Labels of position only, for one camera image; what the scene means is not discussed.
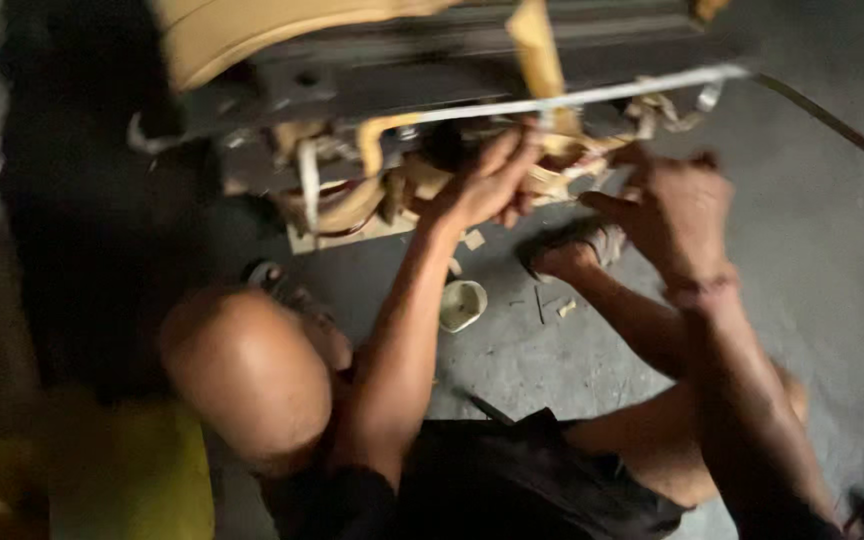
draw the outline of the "knee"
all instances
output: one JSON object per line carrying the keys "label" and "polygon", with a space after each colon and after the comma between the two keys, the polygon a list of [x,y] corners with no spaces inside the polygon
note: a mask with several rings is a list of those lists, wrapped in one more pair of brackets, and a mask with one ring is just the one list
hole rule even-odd
{"label": "knee", "polygon": [[792,411],[795,411],[798,421],[804,425],[809,420],[809,390],[796,375],[791,374],[786,368],[776,365],[775,373],[778,374],[778,379],[782,382],[782,388],[785,389],[785,395],[788,397],[789,405],[792,406]]}
{"label": "knee", "polygon": [[260,290],[198,292],[168,314],[159,349],[177,393],[248,461],[290,460],[329,422],[324,362]]}
{"label": "knee", "polygon": [[[248,338],[255,323],[266,323],[269,314],[284,312],[261,291],[252,289],[203,289],[174,306],[158,333],[158,348],[168,370],[179,350],[197,340],[234,344]],[[282,313],[283,324],[287,316]]]}

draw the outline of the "shorts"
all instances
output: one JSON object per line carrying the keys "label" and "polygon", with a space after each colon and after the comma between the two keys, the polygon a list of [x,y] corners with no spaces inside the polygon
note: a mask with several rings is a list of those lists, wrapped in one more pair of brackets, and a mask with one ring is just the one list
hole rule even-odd
{"label": "shorts", "polygon": [[[618,538],[654,540],[688,508],[640,485],[614,453],[586,455],[543,409],[513,425],[431,420],[422,425],[395,506],[401,538]],[[263,495],[282,538],[306,519],[322,467],[275,482]]]}

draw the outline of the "concrete floor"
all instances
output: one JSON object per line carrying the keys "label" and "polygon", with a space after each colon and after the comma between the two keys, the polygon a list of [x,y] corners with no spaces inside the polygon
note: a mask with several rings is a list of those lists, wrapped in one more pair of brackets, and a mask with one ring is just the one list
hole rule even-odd
{"label": "concrete floor", "polygon": [[[102,18],[108,29],[126,20],[96,10],[50,21],[50,28]],[[864,132],[864,3],[735,0],[714,30],[758,41],[765,71]],[[129,35],[140,44],[149,39]],[[115,60],[129,59],[128,47],[116,54]],[[63,68],[67,60],[62,58]],[[129,76],[135,76],[136,64],[129,66]],[[20,83],[13,86],[6,121],[0,190],[23,266],[32,337],[40,360],[43,351],[50,355],[43,377],[97,382],[107,396],[143,393],[161,386],[161,374],[148,362],[148,336],[137,335],[142,332],[136,328],[167,305],[170,295],[163,290],[174,297],[190,284],[233,279],[256,257],[284,260],[287,246],[241,201],[214,202],[191,217],[178,209],[194,206],[209,191],[180,174],[184,166],[196,166],[195,157],[181,157],[173,173],[152,181],[149,161],[125,149],[118,135],[135,109],[130,100],[141,98],[124,86],[130,77],[106,87],[89,79],[94,73],[87,66],[78,68],[85,69],[86,82],[72,87],[57,77],[11,72]],[[89,99],[81,97],[82,89],[92,92]],[[96,111],[92,103],[101,100],[105,107]],[[106,122],[112,131],[101,127]],[[765,348],[810,389],[809,436],[841,502],[849,487],[864,487],[864,154],[751,82],[729,85],[707,123],[664,135],[653,148],[684,156],[700,146],[720,152],[736,184],[729,255],[741,269],[744,299]],[[105,161],[96,164],[96,156]],[[460,248],[463,277],[484,285],[489,309],[469,329],[441,336],[442,384],[431,416],[475,416],[450,396],[453,384],[470,387],[512,417],[547,406],[560,418],[611,411],[667,385],[561,284],[540,287],[542,301],[549,303],[545,324],[540,322],[534,282],[511,246],[571,214],[546,208],[514,232],[486,225],[484,247]],[[384,238],[298,257],[290,261],[291,271],[361,340],[406,241]],[[613,273],[646,293],[659,285],[634,251]],[[162,299],[121,292],[150,289]],[[554,310],[570,297],[579,307],[560,319]],[[80,358],[89,363],[77,364]],[[222,457],[221,445],[212,446],[219,464],[213,472],[220,494],[217,536],[268,537],[271,522],[255,485]],[[675,537],[731,538],[735,532],[721,503],[714,502],[689,514]]]}

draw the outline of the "gray floor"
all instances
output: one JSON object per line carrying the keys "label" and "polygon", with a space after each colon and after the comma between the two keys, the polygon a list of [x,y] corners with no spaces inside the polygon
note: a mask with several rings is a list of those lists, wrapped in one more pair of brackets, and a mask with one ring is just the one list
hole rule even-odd
{"label": "gray floor", "polygon": [[[758,40],[764,70],[864,132],[864,2],[735,0],[714,28]],[[750,82],[731,84],[698,129],[664,135],[653,145],[675,156],[700,146],[720,152],[737,186],[729,254],[742,271],[744,299],[766,349],[810,389],[809,435],[826,479],[836,497],[850,486],[864,487],[864,154]],[[667,385],[566,287],[540,287],[547,304],[545,324],[540,321],[534,282],[512,257],[511,246],[571,212],[548,208],[513,233],[486,225],[485,246],[474,252],[460,248],[463,277],[485,286],[489,308],[467,330],[440,338],[441,383],[431,416],[475,416],[451,397],[453,385],[473,389],[512,417],[547,406],[561,418],[611,411]],[[212,217],[211,236],[202,243],[223,268],[285,249],[281,238],[234,212],[217,210]],[[361,340],[405,241],[385,238],[300,257],[292,261],[293,271]],[[613,272],[646,293],[659,286],[633,251]],[[555,309],[570,297],[579,306],[560,319]],[[218,536],[268,537],[271,523],[244,472],[229,466],[215,471],[214,481],[221,494]],[[734,529],[718,502],[689,514],[677,533],[731,537]]]}

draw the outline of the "man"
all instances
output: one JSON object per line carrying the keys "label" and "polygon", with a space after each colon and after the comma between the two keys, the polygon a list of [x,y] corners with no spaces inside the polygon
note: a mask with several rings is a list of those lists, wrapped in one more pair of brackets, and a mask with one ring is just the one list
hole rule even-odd
{"label": "man", "polygon": [[[708,155],[618,156],[635,167],[624,198],[581,198],[610,224],[530,261],[675,385],[569,423],[547,409],[513,426],[424,423],[448,261],[465,228],[528,212],[519,189],[539,140],[506,131],[431,204],[341,397],[330,366],[348,354],[328,319],[258,290],[200,293],[163,325],[175,387],[261,475],[283,535],[661,538],[720,493],[743,538],[841,537],[803,430],[805,391],[762,351],[739,300],[723,238],[733,189]],[[624,235],[673,308],[606,273]]]}

